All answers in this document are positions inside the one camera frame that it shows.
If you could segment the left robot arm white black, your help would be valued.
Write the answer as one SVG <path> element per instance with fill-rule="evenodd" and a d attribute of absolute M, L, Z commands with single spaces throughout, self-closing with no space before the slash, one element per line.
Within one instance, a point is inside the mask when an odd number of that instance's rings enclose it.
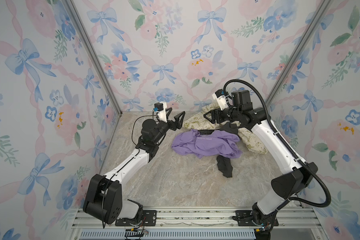
<path fill-rule="evenodd" d="M 91 178 L 83 204 L 86 214 L 100 220 L 103 226 L 118 221 L 131 226 L 144 223 L 143 205 L 124 200 L 123 185 L 155 157 L 169 130 L 182 128 L 186 113 L 180 112 L 169 120 L 171 112 L 172 108 L 165 109 L 157 103 L 156 118 L 148 116 L 142 123 L 141 135 L 129 157 L 105 175 L 96 174 Z"/>

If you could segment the purple cloth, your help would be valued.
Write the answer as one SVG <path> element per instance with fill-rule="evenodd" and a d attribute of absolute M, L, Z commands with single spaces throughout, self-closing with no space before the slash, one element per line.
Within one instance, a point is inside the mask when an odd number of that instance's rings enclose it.
<path fill-rule="evenodd" d="M 200 159 L 215 155 L 236 159 L 242 154 L 237 146 L 240 141 L 237 135 L 226 131 L 215 130 L 209 135 L 202 135 L 197 130 L 190 130 L 174 138 L 172 150 L 182 156 L 193 154 Z"/>

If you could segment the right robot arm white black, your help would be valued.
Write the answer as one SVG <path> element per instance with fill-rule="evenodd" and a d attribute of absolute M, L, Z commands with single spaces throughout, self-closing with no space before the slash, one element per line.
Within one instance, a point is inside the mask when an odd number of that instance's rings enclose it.
<path fill-rule="evenodd" d="M 280 168 L 281 176 L 271 181 L 271 190 L 253 205 L 251 216 L 245 218 L 257 226 L 271 226 L 277 212 L 292 200 L 294 194 L 307 187 L 313 176 L 289 151 L 290 145 L 283 144 L 283 136 L 273 122 L 268 122 L 265 110 L 253 107 L 248 90 L 233 92 L 232 105 L 228 104 L 223 90 L 216 91 L 213 99 L 219 107 L 204 117 L 212 124 L 240 122 L 240 128 L 251 131 L 261 140 Z"/>

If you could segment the black cloth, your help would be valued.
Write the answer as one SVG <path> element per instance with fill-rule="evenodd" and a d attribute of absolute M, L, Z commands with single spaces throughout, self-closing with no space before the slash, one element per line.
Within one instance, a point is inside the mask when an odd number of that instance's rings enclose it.
<path fill-rule="evenodd" d="M 217 156 L 218 170 L 226 178 L 233 176 L 231 158 L 241 155 L 236 143 L 240 141 L 238 127 L 232 123 L 226 123 L 220 130 L 199 131 L 198 158 Z"/>

